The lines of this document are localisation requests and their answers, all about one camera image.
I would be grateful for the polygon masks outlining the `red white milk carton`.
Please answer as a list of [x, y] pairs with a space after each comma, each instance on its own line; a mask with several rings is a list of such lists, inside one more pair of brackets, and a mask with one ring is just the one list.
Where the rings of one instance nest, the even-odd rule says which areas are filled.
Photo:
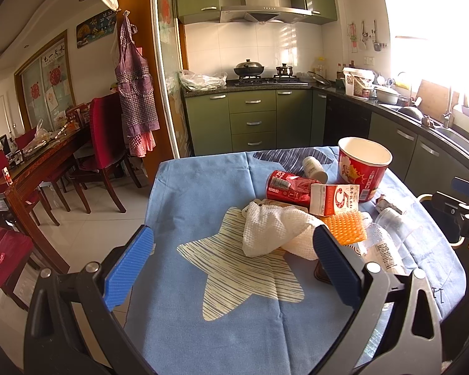
[[359, 188], [359, 185], [312, 184], [310, 214], [318, 217], [329, 217], [349, 211], [357, 211]]

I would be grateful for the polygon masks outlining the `small white pill bottle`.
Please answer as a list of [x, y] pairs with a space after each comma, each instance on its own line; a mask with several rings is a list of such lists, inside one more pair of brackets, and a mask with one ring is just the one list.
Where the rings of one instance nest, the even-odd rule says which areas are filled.
[[315, 157], [305, 157], [302, 160], [302, 167], [306, 178], [317, 180], [320, 184], [326, 184], [328, 182], [327, 173], [324, 171], [320, 161]]

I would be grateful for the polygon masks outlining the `red dining chair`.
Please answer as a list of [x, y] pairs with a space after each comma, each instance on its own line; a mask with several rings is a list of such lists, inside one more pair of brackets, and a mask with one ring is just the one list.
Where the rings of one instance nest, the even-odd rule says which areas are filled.
[[142, 185], [129, 160], [124, 143], [123, 111], [117, 93], [94, 98], [89, 104], [89, 128], [93, 154], [77, 160], [78, 168], [69, 179], [83, 203], [86, 213], [91, 213], [82, 185], [102, 182], [121, 213], [126, 209], [120, 202], [110, 182], [110, 174], [123, 163], [137, 188]]

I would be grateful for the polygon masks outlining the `black wok with lid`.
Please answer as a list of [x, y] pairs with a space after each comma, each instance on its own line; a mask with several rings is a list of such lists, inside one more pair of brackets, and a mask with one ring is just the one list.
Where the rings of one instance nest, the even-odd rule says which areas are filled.
[[238, 63], [234, 67], [234, 72], [240, 78], [243, 77], [257, 77], [264, 71], [264, 66], [258, 62], [251, 61], [249, 58], [245, 62]]

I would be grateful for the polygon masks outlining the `steel sink faucet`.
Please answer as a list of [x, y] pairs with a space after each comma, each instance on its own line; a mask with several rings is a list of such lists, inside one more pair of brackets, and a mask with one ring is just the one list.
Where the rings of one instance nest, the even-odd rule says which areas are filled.
[[448, 94], [447, 94], [446, 111], [442, 114], [442, 123], [446, 129], [449, 128], [450, 122], [451, 122], [451, 115], [452, 115], [452, 109], [453, 109], [453, 95], [454, 95], [454, 90], [451, 87], [449, 87]]

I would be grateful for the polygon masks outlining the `red cola can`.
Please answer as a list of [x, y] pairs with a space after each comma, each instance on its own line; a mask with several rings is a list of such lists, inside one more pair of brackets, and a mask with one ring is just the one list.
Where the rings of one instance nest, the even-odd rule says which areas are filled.
[[306, 208], [311, 203], [311, 186], [313, 184], [318, 184], [318, 181], [275, 170], [268, 177], [266, 197], [269, 200]]

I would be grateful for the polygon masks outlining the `blue star-print tablecloth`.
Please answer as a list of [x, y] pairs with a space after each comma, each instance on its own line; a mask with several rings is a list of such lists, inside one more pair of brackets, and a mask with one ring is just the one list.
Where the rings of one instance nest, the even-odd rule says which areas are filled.
[[145, 216], [155, 250], [125, 325], [157, 373], [307, 374], [351, 317], [315, 262], [242, 251], [242, 211], [279, 168], [252, 152], [160, 165]]

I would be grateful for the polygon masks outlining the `small steel pot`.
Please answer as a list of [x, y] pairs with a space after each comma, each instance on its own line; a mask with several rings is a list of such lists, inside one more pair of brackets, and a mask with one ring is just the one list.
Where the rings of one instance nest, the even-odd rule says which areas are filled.
[[294, 76], [293, 67], [287, 63], [282, 63], [276, 67], [276, 77], [278, 78], [292, 78]]

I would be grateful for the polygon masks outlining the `white paper towel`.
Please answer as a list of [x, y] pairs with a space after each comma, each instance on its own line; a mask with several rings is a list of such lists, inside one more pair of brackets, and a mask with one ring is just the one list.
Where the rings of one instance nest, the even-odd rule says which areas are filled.
[[251, 202], [242, 210], [245, 228], [242, 250], [248, 258], [267, 255], [278, 248], [299, 258], [315, 261], [313, 233], [324, 223], [296, 206]]

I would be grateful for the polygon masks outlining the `steel range hood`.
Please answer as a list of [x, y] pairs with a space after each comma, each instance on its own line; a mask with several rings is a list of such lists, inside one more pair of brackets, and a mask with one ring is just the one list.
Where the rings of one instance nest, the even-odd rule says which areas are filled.
[[295, 23], [311, 18], [305, 0], [219, 0], [220, 22]]

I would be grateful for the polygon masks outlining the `wooden dining table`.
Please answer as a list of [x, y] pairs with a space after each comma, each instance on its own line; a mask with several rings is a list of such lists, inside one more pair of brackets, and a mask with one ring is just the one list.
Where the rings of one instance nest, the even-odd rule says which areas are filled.
[[53, 173], [69, 157], [90, 139], [89, 128], [74, 131], [58, 141], [51, 141], [39, 155], [32, 159], [20, 172], [12, 177], [12, 184], [0, 193], [0, 202], [15, 217], [18, 228], [27, 234], [39, 252], [39, 258], [57, 273], [67, 273], [70, 266], [44, 236], [26, 209], [28, 195], [36, 189], [48, 175]]

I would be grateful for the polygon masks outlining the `clear plastic water bottle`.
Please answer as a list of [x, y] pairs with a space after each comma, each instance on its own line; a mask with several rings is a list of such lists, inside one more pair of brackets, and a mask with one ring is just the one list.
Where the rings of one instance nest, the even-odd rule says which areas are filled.
[[376, 220], [373, 220], [368, 212], [361, 212], [361, 217], [367, 239], [358, 242], [354, 247], [363, 260], [378, 263], [389, 273], [407, 274], [409, 270], [400, 254], [401, 240], [395, 240], [388, 230], [401, 222], [401, 214], [388, 207]]

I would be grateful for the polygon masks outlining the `plastic bag on counter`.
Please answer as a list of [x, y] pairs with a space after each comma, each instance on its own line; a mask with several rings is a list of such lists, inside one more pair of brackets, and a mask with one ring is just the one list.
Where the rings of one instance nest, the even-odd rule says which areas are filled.
[[188, 69], [180, 70], [179, 80], [186, 91], [209, 92], [227, 86], [227, 73], [218, 72], [213, 75], [197, 74]]

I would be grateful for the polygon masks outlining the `red paper noodle cup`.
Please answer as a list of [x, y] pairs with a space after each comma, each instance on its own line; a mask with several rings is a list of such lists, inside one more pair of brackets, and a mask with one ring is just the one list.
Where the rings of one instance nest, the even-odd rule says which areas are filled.
[[360, 202], [372, 200], [392, 162], [391, 152], [376, 141], [360, 137], [341, 138], [338, 147], [339, 177], [359, 186]]

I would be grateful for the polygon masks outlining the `purple checkered apron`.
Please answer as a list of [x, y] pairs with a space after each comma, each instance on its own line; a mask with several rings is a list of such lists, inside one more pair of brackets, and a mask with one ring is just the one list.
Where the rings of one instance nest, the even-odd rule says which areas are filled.
[[153, 132], [160, 129], [147, 60], [134, 43], [129, 11], [119, 30], [119, 60], [115, 69], [130, 154], [144, 158], [156, 147]]

